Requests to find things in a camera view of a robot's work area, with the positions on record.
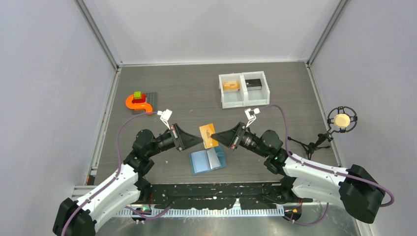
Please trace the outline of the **blue card holder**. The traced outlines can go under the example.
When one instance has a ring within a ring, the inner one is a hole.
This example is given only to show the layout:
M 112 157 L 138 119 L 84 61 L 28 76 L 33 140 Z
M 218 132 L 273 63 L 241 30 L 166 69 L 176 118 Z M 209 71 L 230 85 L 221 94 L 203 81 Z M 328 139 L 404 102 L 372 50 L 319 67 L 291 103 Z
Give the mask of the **blue card holder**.
M 227 167 L 223 147 L 217 146 L 189 154 L 192 175 L 199 175 Z

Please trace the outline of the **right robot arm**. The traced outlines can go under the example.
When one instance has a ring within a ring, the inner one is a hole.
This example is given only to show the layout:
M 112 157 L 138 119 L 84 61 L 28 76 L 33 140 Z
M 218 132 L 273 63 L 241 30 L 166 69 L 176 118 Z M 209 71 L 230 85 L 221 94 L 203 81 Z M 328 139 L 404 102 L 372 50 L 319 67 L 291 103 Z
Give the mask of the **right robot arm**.
M 302 158 L 286 152 L 275 131 L 267 130 L 258 137 L 242 122 L 211 138 L 230 149 L 242 147 L 266 158 L 266 168 L 284 176 L 280 189 L 284 200 L 315 199 L 338 206 L 361 222 L 375 221 L 386 192 L 362 166 L 332 167 Z

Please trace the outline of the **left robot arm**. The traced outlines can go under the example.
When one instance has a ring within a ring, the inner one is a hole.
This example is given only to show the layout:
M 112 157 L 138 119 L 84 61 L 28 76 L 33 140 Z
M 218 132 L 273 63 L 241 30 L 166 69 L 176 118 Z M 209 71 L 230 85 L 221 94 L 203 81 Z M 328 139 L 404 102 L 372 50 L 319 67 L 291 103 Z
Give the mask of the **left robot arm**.
M 201 137 L 172 124 L 159 136 L 144 129 L 137 133 L 132 151 L 117 170 L 100 185 L 76 200 L 65 199 L 53 225 L 57 236 L 94 236 L 99 229 L 126 206 L 146 203 L 152 186 L 144 176 L 153 167 L 151 159 L 163 151 L 186 150 L 203 142 Z

